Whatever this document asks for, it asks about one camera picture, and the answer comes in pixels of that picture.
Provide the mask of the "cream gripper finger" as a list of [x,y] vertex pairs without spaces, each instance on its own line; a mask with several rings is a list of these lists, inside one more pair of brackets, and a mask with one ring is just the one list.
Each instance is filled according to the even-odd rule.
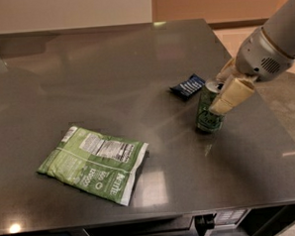
[[216,79],[223,82],[229,83],[235,77],[240,77],[241,73],[236,68],[236,59],[231,58],[221,69],[221,71],[216,75]]
[[213,114],[225,115],[234,107],[249,99],[255,92],[251,79],[245,77],[229,77],[224,83],[221,92],[209,106]]

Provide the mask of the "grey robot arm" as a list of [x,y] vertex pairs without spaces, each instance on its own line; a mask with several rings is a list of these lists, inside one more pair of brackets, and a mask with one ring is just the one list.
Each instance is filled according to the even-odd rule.
[[217,74],[221,92],[209,106],[226,114],[249,99],[256,81],[268,82],[288,70],[295,60],[295,0],[288,0],[260,27],[255,28]]

